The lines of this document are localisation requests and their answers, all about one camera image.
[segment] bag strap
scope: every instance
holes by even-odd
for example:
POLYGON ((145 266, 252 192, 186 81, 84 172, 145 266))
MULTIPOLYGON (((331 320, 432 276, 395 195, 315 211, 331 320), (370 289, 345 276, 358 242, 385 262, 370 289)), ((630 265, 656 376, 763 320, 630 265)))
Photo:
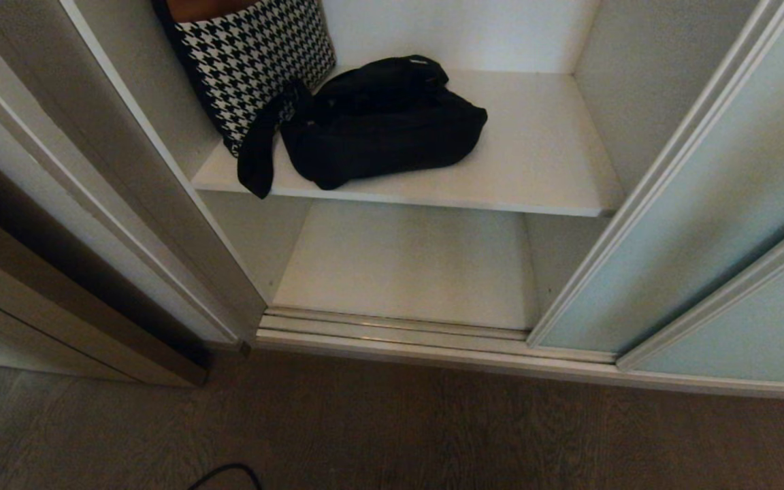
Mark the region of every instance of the bag strap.
POLYGON ((277 97, 256 114, 238 149, 238 181, 259 199, 265 199, 274 182, 274 134, 287 103, 295 108, 293 120, 303 120, 313 105, 313 95, 301 80, 292 80, 277 97))

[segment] white wall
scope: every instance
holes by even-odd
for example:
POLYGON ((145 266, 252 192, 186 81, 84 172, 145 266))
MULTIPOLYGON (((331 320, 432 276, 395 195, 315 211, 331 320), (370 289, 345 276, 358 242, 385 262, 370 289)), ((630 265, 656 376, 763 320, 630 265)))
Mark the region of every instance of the white wall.
POLYGON ((341 65, 422 54, 445 68, 571 74, 598 0, 323 0, 341 65))
POLYGON ((784 237, 784 32, 541 345, 619 353, 784 237))
POLYGON ((626 193, 662 151, 756 3, 601 3, 575 77, 626 193))
POLYGON ((161 304, 175 319, 192 329, 197 336, 215 342, 231 341, 224 332, 208 322, 205 316, 183 301, 180 293, 159 278, 95 216, 84 210, 50 174, 41 169, 35 159, 1 124, 0 171, 9 176, 22 191, 67 227, 81 242, 149 298, 161 304))

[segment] black cable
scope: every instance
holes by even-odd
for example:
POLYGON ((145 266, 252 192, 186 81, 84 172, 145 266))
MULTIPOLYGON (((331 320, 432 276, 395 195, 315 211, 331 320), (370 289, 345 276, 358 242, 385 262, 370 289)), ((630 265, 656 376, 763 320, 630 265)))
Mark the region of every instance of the black cable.
POLYGON ((252 483, 256 486, 256 490, 262 490, 262 484, 259 483, 259 477, 256 476, 256 472, 250 468, 248 465, 242 465, 240 463, 231 463, 229 465, 222 465, 219 468, 215 469, 214 471, 209 472, 205 476, 199 478, 199 481, 193 483, 192 487, 189 487, 187 490, 196 490, 196 488, 201 487, 202 485, 208 483, 210 478, 214 478, 221 472, 228 471, 228 470, 242 470, 244 471, 252 480, 252 483))

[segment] frosted glass panel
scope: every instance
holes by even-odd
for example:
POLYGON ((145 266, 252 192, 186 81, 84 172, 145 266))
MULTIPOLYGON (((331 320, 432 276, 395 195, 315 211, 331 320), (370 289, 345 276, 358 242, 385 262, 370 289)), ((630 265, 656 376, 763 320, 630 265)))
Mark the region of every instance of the frosted glass panel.
POLYGON ((620 353, 784 237, 784 32, 541 345, 620 353))
POLYGON ((637 370, 784 381, 784 275, 637 370))

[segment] wardrobe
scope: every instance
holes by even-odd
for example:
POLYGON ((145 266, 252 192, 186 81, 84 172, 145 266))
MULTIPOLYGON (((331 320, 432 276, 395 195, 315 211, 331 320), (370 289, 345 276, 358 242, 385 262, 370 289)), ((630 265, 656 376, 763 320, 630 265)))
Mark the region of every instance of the wardrobe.
POLYGON ((784 0, 323 0, 335 72, 423 54, 489 122, 460 164, 333 191, 278 140, 264 201, 149 2, 60 3, 267 304, 261 344, 784 393, 668 347, 784 243, 784 0), (660 335, 675 365, 632 362, 660 335))

